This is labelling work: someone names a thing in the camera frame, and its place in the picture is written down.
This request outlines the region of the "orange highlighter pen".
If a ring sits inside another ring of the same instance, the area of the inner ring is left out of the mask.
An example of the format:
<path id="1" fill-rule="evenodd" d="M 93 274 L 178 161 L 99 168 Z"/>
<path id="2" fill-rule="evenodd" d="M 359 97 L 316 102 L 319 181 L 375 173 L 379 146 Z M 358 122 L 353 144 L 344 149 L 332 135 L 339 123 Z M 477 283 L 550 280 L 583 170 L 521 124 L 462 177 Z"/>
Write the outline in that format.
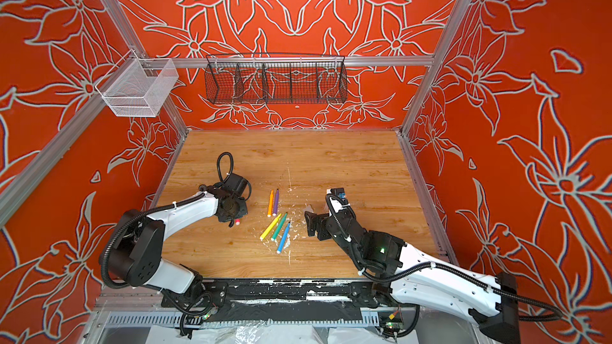
<path id="1" fill-rule="evenodd" d="M 273 216 L 274 199 L 275 199 L 274 190 L 271 190 L 270 194 L 269 194 L 269 203 L 268 203 L 268 208 L 267 208 L 267 217 L 268 218 L 271 218 Z"/>

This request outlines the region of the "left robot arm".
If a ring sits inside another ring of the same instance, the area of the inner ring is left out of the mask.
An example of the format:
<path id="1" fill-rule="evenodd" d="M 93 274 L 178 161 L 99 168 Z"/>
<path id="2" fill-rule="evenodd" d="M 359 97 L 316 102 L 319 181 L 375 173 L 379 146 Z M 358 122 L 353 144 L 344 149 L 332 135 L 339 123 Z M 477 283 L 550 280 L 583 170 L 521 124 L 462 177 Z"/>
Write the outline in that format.
<path id="1" fill-rule="evenodd" d="M 196 271 L 162 258 L 164 242 L 188 226 L 216 217 L 230 226 L 247 215 L 250 183 L 230 174 L 213 186 L 199 186 L 198 192 L 180 202 L 147 211 L 129 210 L 116 224 L 100 255 L 100 275 L 106 287 L 153 288 L 182 295 L 197 283 Z"/>

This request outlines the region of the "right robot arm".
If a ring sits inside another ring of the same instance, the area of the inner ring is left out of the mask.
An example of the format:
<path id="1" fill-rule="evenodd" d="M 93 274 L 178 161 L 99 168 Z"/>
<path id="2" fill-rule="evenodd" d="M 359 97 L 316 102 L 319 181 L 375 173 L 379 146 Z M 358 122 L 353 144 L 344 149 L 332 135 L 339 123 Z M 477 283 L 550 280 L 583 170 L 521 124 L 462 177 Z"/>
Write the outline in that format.
<path id="1" fill-rule="evenodd" d="M 453 315 L 500 343 L 520 342 L 522 322 L 562 317 L 559 308 L 519 295 L 507 272 L 488 276 L 448 264 L 389 233 L 363 228 L 347 201 L 329 194 L 326 202 L 327 213 L 304 212 L 308 235 L 333 240 L 386 304 Z"/>

